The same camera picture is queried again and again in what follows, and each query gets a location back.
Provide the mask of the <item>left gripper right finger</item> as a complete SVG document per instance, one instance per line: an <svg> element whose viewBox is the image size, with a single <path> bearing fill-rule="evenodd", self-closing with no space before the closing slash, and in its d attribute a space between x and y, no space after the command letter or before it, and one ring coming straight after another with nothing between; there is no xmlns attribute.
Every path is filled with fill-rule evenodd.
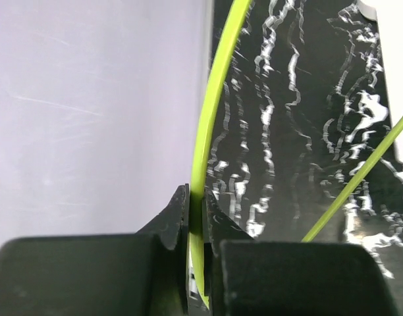
<svg viewBox="0 0 403 316"><path fill-rule="evenodd" d="M212 315L398 315L361 246L259 242L203 199L204 294Z"/></svg>

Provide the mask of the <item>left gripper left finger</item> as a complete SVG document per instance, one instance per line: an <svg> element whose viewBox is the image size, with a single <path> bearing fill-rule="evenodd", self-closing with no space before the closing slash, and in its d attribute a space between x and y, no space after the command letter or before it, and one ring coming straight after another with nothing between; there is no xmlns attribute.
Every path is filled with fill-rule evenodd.
<svg viewBox="0 0 403 316"><path fill-rule="evenodd" d="M0 315L187 315L188 185L133 234L16 238L0 248Z"/></svg>

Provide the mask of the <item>lime green hanger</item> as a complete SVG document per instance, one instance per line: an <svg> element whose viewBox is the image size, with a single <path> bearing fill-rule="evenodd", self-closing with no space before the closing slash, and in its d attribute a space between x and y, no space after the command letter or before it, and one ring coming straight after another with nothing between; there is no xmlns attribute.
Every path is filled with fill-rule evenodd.
<svg viewBox="0 0 403 316"><path fill-rule="evenodd" d="M210 158L211 145L213 141L215 121L218 114L219 102L224 90L225 80L227 78L228 70L230 68L232 56L234 54L238 38L242 33L248 11L253 2L254 1L220 1L215 7L216 13L213 22L213 29L217 37L217 47L215 50L214 61L211 67L205 100L203 102L201 110L198 134L196 137L196 149L194 152L194 162L191 175L192 209L190 212L190 245L195 283L198 288L200 298L210 314L211 310L208 306L209 298L203 292L203 272L205 259L205 243L203 234L203 199L206 192L209 191L213 193L213 191L207 186L207 168ZM382 141L375 148L374 152L366 159L363 166L352 177L349 183L347 183L343 187L341 193L332 202L328 210L326 210L326 212L322 214L319 220L301 239L300 243L313 242L314 238L321 232L321 230L329 222L332 216L335 215L337 211L343 206L344 202L347 200L350 194L371 172L373 167L379 162L380 158L388 150L393 151L396 161L398 161L399 163L403 163L403 116L395 125L392 125L390 117L389 133L382 139Z"/></svg>

